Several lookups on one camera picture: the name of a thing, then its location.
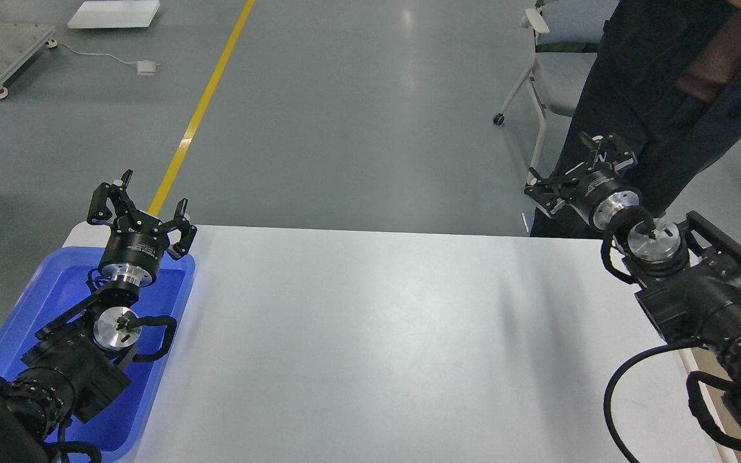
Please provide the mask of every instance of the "gray chair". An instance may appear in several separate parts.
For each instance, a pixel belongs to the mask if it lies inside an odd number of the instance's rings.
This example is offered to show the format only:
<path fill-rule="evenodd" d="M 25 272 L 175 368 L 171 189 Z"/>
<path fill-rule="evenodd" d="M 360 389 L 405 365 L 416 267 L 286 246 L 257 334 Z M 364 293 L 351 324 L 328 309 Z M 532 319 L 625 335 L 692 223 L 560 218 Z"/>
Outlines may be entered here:
<path fill-rule="evenodd" d="M 595 50 L 602 38 L 603 25 L 618 3 L 618 0 L 549 0 L 539 8 L 526 10 L 521 26 L 531 32 L 530 63 L 494 115 L 493 123 L 502 125 L 505 122 L 508 105 L 527 84 L 539 118 L 530 167 L 537 167 L 545 138 L 545 111 L 573 116 L 585 79 L 596 59 L 596 53 L 584 50 Z"/>

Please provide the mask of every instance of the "blue tray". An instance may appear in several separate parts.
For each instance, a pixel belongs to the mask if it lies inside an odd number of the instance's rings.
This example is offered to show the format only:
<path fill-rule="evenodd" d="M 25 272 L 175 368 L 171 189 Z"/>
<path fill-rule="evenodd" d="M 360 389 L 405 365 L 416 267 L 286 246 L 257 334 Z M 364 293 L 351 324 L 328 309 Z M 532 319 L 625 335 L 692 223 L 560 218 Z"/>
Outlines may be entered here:
<path fill-rule="evenodd" d="M 38 342 L 33 334 L 90 294 L 85 285 L 87 272 L 99 264 L 103 251 L 103 248 L 91 247 L 62 248 L 39 264 L 0 330 L 0 376 L 13 380 L 22 372 L 26 366 L 21 363 L 21 356 Z M 133 311 L 138 316 L 169 314 L 181 320 L 194 282 L 195 267 L 190 255 L 177 261 L 162 258 L 159 278 L 152 286 L 142 288 Z M 155 352 L 163 333 L 163 327 L 144 328 L 136 343 L 139 352 Z M 174 342 L 179 342 L 178 330 Z M 125 369 L 132 381 L 130 387 L 87 424 L 74 419 L 73 426 L 68 428 L 67 440 L 94 444 L 102 451 L 105 463 L 113 463 L 129 452 L 145 427 L 167 360 L 165 356 L 154 363 L 130 363 Z M 54 433 L 48 441 L 55 442 L 55 437 Z M 88 459 L 71 455 L 71 461 L 86 462 Z"/>

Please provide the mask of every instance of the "black cable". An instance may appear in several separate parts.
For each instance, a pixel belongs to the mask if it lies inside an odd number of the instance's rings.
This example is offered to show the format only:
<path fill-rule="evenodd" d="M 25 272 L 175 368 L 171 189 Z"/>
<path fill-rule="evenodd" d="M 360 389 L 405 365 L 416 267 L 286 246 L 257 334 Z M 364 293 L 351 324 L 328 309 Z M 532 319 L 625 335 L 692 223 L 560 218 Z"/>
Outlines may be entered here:
<path fill-rule="evenodd" d="M 91 293 L 95 293 L 100 287 L 102 287 L 103 284 L 108 281 L 101 275 L 94 278 L 93 273 L 98 271 L 99 269 L 90 269 L 90 271 L 87 272 L 87 279 L 85 280 L 85 284 L 88 288 L 90 288 Z"/>
<path fill-rule="evenodd" d="M 170 352 L 170 346 L 173 344 L 173 337 L 176 334 L 176 319 L 172 316 L 142 316 L 125 323 L 126 329 L 138 328 L 139 326 L 165 326 L 165 334 L 162 335 L 162 344 L 159 350 L 153 354 L 136 354 L 133 361 L 137 363 L 146 363 L 147 361 L 156 361 L 165 357 Z"/>
<path fill-rule="evenodd" d="M 55 446 L 63 455 L 82 453 L 90 457 L 91 463 L 101 463 L 102 461 L 102 453 L 99 448 L 88 442 L 57 442 Z"/>
<path fill-rule="evenodd" d="M 602 234 L 602 247 L 599 250 L 605 269 L 620 281 L 626 282 L 626 284 L 635 284 L 636 278 L 614 267 L 614 263 L 611 261 L 611 248 L 614 246 L 615 235 L 620 231 L 627 234 L 636 225 L 636 219 L 644 221 L 651 231 L 656 228 L 654 218 L 650 215 L 648 209 L 639 205 L 624 208 L 614 215 L 614 218 L 608 223 L 608 228 L 605 228 L 605 232 Z"/>
<path fill-rule="evenodd" d="M 614 389 L 615 387 L 617 387 L 619 379 L 623 377 L 625 372 L 630 370 L 630 367 L 633 367 L 634 365 L 636 365 L 636 363 L 640 363 L 640 361 L 643 361 L 646 358 L 653 357 L 654 355 L 658 354 L 664 354 L 664 352 L 699 347 L 700 345 L 702 345 L 702 342 L 696 339 L 680 340 L 675 343 L 671 343 L 670 345 L 658 346 L 653 349 L 648 349 L 644 352 L 640 352 L 640 354 L 636 354 L 635 356 L 629 358 L 626 363 L 621 364 L 621 366 L 617 368 L 617 371 L 614 372 L 614 375 L 611 376 L 610 381 L 608 381 L 608 387 L 605 388 L 605 399 L 603 400 L 602 404 L 603 412 L 605 412 L 605 425 L 608 426 L 608 431 L 609 433 L 611 433 L 611 437 L 612 439 L 614 439 L 614 443 L 617 444 L 619 450 L 623 452 L 623 455 L 625 455 L 625 458 L 627 458 L 630 463 L 639 463 L 639 460 L 636 460 L 634 455 L 631 454 L 628 450 L 627 446 L 625 446 L 623 440 L 621 440 L 621 437 L 619 436 L 619 433 L 617 431 L 617 427 L 614 426 L 614 417 L 611 416 L 611 399 L 612 396 L 614 396 Z"/>
<path fill-rule="evenodd" d="M 60 422 L 59 429 L 56 430 L 56 440 L 57 446 L 59 444 L 65 443 L 65 433 L 68 430 L 68 427 L 73 424 L 73 420 L 70 419 L 71 412 L 68 412 L 68 415 L 65 416 L 65 418 Z M 70 456 L 68 455 L 67 451 L 59 450 L 59 458 L 62 459 L 62 463 L 70 463 Z"/>
<path fill-rule="evenodd" d="M 727 392 L 733 387 L 733 382 L 705 372 L 691 372 L 688 375 L 688 380 L 685 381 L 685 386 L 688 388 L 688 408 L 691 408 L 691 414 L 696 417 L 700 428 L 721 446 L 741 451 L 741 439 L 725 434 L 718 427 L 717 422 L 711 415 L 711 410 L 708 410 L 708 404 L 705 403 L 700 383 Z"/>

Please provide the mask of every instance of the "metal cart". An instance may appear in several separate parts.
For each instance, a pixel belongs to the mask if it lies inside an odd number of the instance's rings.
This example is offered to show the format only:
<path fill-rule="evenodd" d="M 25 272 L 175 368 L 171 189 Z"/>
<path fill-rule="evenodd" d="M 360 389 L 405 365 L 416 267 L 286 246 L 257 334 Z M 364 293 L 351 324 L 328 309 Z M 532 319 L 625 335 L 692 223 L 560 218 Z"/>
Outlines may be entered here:
<path fill-rule="evenodd" d="M 0 23 L 0 100 L 8 96 L 4 83 L 41 47 L 56 47 L 50 24 Z"/>

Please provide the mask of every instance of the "white tabletop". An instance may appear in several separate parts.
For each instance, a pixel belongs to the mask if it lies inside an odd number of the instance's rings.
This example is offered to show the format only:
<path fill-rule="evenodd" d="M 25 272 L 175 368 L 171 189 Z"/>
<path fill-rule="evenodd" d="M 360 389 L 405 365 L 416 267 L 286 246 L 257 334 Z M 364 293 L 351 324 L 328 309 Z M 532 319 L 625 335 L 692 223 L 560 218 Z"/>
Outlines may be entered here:
<path fill-rule="evenodd" d="M 106 233 L 82 223 L 65 246 Z M 193 292 L 123 461 L 621 462 L 605 385 L 664 343 L 596 241 L 200 226 L 191 254 Z M 643 462 L 722 461 L 685 375 L 667 354 L 617 388 Z"/>

